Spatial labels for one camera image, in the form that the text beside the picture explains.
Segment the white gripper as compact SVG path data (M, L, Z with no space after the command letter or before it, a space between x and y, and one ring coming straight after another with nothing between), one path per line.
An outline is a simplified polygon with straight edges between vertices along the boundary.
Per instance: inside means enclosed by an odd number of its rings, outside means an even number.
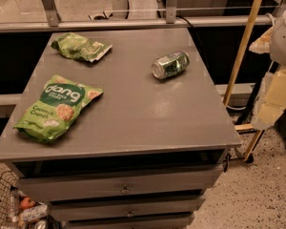
M286 110L286 10L277 18L274 28L269 28L254 41L250 52L270 53L280 65L275 73L266 73L257 95L251 124L257 130L267 130Z

